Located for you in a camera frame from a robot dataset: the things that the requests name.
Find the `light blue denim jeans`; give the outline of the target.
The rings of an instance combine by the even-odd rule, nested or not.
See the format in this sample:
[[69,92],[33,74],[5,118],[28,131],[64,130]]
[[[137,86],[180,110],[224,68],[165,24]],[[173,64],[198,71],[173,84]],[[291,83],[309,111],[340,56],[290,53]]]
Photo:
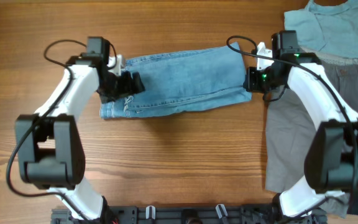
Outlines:
[[126,70],[139,72],[145,91],[102,103],[102,119],[148,118],[187,111],[204,111],[252,99],[242,84],[246,68],[227,47],[144,55],[126,61]]

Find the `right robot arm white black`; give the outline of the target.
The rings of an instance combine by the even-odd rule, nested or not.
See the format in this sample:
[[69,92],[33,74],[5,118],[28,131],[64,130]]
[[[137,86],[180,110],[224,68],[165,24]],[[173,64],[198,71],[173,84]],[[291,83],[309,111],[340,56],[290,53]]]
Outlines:
[[358,189],[358,113],[334,89],[316,54],[301,52],[294,30],[274,34],[272,47],[254,44],[249,55],[257,65],[249,67],[243,87],[263,95],[292,90],[316,128],[303,177],[277,195],[272,209],[276,222],[288,222]]

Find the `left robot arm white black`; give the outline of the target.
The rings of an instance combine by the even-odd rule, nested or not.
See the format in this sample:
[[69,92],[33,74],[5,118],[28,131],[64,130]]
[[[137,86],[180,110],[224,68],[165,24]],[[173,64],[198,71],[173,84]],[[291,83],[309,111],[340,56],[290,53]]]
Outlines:
[[139,73],[124,69],[125,60],[103,37],[89,37],[86,51],[62,66],[64,75],[50,98],[34,114],[16,119],[16,146],[6,169],[9,189],[21,197],[11,182],[11,167],[19,162],[23,182],[33,184],[38,197],[55,195],[75,223],[118,223],[106,199],[85,178],[85,153],[76,122],[93,95],[112,102],[145,90]]

